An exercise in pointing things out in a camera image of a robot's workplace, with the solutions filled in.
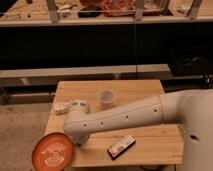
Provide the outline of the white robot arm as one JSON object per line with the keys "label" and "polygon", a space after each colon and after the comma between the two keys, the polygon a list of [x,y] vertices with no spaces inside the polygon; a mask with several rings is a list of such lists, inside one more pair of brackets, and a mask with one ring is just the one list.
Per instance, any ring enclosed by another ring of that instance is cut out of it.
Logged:
{"label": "white robot arm", "polygon": [[93,133],[159,124],[183,127],[181,171],[213,171],[213,89],[150,96],[92,114],[75,101],[63,129],[81,144]]}

